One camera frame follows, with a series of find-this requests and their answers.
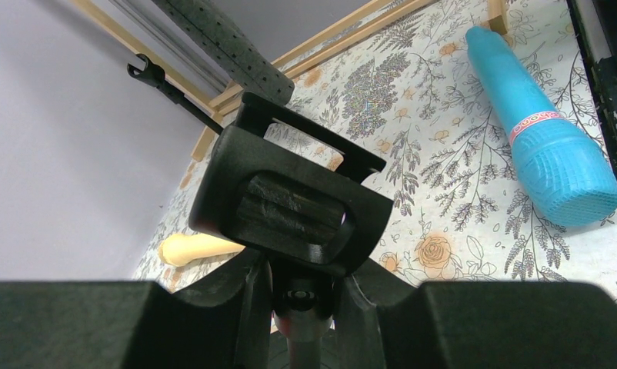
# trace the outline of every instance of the black foam pad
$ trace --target black foam pad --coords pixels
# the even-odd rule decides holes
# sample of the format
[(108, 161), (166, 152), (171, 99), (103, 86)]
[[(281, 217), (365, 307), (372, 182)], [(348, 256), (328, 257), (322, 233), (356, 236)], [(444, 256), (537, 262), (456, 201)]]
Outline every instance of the black foam pad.
[(152, 0), (246, 91), (286, 105), (295, 84), (265, 60), (209, 0)]

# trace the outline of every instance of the floral print paper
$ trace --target floral print paper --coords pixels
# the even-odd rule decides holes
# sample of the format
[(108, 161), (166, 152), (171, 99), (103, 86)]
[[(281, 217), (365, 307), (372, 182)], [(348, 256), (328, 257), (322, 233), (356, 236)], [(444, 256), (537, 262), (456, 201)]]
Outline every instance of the floral print paper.
[[(486, 14), (487, 0), (441, 0), (407, 15), (297, 78), (288, 106), (387, 161), (363, 184), (394, 201), (371, 258), (398, 278), (587, 281), (617, 304), (617, 211), (560, 227), (516, 181), (508, 139), (466, 54), (465, 32)], [(510, 0), (509, 24), (504, 39), (534, 79), (605, 150), (566, 2)], [(284, 125), (266, 138), (331, 169), (342, 161)], [(208, 160), (184, 174), (135, 278), (175, 291), (233, 256), (183, 268), (157, 256), (170, 234), (192, 234), (187, 216)]]

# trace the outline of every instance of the textured blue surface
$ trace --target textured blue surface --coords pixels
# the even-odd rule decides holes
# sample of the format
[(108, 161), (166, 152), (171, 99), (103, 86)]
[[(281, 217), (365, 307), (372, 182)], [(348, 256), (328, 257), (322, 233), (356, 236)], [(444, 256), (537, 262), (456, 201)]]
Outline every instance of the textured blue surface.
[[(501, 36), (467, 31), (468, 55), (505, 131), (524, 118), (556, 111)], [(512, 145), (517, 178), (550, 221), (579, 226), (617, 208), (617, 182), (601, 148), (573, 123), (550, 119), (530, 126)]]

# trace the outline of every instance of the white wall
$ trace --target white wall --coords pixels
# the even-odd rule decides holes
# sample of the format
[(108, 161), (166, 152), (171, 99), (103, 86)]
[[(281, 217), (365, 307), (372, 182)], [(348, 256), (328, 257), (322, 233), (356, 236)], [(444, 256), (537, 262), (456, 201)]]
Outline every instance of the white wall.
[(69, 6), (0, 1), (0, 279), (129, 278), (202, 130)]

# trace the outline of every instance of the black plastic mount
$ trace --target black plastic mount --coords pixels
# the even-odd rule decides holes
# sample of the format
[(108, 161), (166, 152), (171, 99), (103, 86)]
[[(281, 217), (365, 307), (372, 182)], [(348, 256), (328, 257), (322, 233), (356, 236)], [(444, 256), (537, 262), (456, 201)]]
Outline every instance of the black plastic mount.
[[(143, 281), (0, 283), (0, 368), (267, 368), (269, 273), (245, 249), (172, 295)], [(415, 289), (368, 259), (335, 292), (342, 369), (617, 367), (617, 306), (588, 284)]]
[[(385, 162), (337, 134), (251, 93), (215, 143), (189, 226), (333, 277), (372, 253), (392, 201), (360, 182)], [(263, 137), (281, 122), (333, 147), (335, 172)]]

